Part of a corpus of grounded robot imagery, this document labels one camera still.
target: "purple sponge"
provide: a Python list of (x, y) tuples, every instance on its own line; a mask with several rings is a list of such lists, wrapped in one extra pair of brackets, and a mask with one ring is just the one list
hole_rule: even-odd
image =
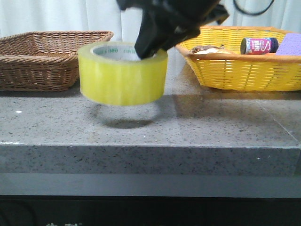
[(276, 55), (301, 56), (301, 34), (286, 34), (276, 51)]

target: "white curtain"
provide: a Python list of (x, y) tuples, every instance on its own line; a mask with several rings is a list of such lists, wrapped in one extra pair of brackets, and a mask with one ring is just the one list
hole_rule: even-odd
[[(234, 10), (233, 0), (222, 0), (230, 13), (223, 25), (274, 26), (301, 32), (301, 1), (275, 0), (261, 16), (244, 16)], [(270, 0), (238, 0), (248, 11), (259, 11)], [(0, 0), (0, 37), (28, 31), (109, 30), (112, 40), (135, 41), (142, 13), (120, 12), (115, 0)]]

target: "granite countertop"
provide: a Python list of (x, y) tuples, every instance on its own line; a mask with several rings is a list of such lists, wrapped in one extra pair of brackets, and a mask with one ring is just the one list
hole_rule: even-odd
[(107, 106), (77, 82), (56, 93), (0, 92), (0, 173), (292, 176), (300, 170), (301, 92), (199, 85), (169, 51), (153, 103)]

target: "packing tape roll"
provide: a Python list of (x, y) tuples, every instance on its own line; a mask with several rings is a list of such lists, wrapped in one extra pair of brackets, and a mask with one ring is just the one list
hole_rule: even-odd
[(133, 43), (96, 42), (78, 50), (80, 91), (108, 105), (141, 105), (164, 94), (167, 53), (141, 60)]

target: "can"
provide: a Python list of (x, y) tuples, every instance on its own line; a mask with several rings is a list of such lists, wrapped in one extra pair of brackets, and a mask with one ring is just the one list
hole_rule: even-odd
[(276, 53), (278, 47), (279, 43), (276, 38), (243, 38), (240, 43), (240, 54)]

